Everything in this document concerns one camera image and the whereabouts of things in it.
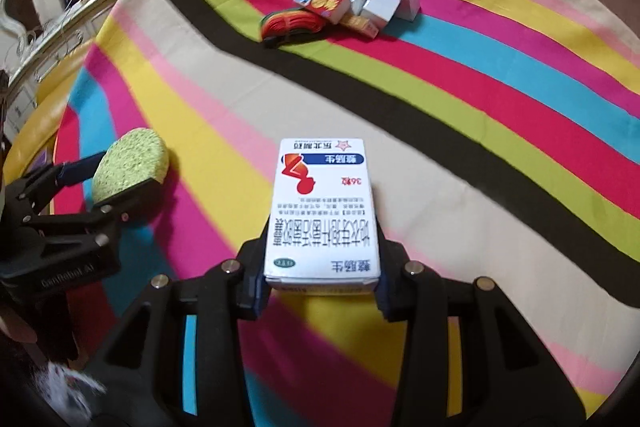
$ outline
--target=red star logo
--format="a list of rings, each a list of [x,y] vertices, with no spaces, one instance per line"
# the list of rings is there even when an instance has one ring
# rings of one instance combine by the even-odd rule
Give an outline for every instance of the red star logo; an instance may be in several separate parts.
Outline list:
[[[351,145],[349,145],[348,140],[345,140],[344,142],[341,142],[340,140],[338,140],[338,145],[336,145],[336,147],[340,149],[342,152],[344,152],[345,150],[350,149]]]

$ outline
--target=round sponge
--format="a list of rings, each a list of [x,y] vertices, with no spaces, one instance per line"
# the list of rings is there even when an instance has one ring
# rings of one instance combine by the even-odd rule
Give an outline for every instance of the round sponge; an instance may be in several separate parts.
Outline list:
[[[100,161],[92,182],[94,203],[149,178],[162,183],[168,170],[169,152],[158,133],[133,129],[114,142]]]

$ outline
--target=green otc logo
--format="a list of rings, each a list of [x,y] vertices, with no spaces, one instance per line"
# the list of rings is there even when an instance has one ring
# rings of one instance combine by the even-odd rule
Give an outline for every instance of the green otc logo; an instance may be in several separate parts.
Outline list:
[[[296,265],[296,262],[288,257],[280,257],[279,259],[275,259],[273,264],[278,268],[291,268]]]

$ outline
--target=white tassel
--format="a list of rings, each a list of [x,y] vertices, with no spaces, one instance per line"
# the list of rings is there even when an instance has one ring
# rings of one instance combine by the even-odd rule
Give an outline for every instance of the white tassel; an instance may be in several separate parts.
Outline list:
[[[106,392],[93,378],[53,362],[36,373],[34,379],[42,397],[72,427],[85,427],[91,420],[91,410],[79,384],[92,393]]]

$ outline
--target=round table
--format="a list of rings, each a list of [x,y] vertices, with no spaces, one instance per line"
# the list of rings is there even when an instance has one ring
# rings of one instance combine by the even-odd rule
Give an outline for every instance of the round table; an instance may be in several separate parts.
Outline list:
[[[154,275],[196,277],[260,234],[283,137],[361,137],[386,236],[444,277],[497,280],[593,412],[640,347],[639,39],[597,0],[421,0],[373,41],[265,49],[260,19],[291,6],[118,0],[55,160],[149,126],[172,166],[122,271],[70,293],[79,342],[93,352]],[[86,182],[55,210],[90,204]],[[241,341],[259,427],[388,424],[404,325],[372,298],[272,296]]]

